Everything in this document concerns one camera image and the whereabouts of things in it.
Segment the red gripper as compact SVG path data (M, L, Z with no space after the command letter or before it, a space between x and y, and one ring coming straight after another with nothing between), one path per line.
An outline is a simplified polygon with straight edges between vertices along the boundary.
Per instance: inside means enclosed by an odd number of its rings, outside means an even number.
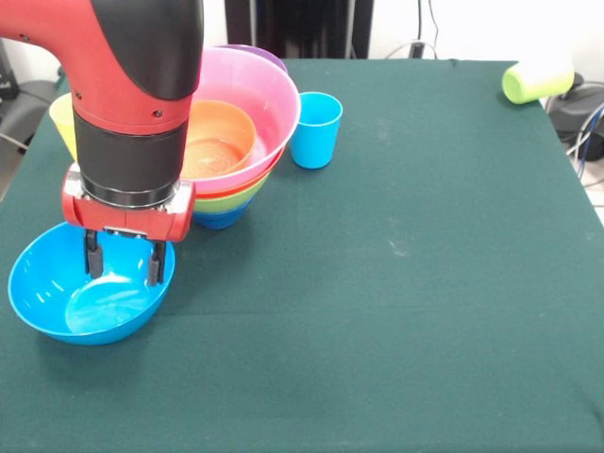
M61 192L65 220L87 229L84 234L85 272L91 278L103 274L103 250L97 231L111 230L152 240L147 284L156 286L164 280L166 242L182 241L190 229L193 216L194 185L178 181L175 194L154 208L139 210L113 207L86 194L79 165L73 162L66 173Z

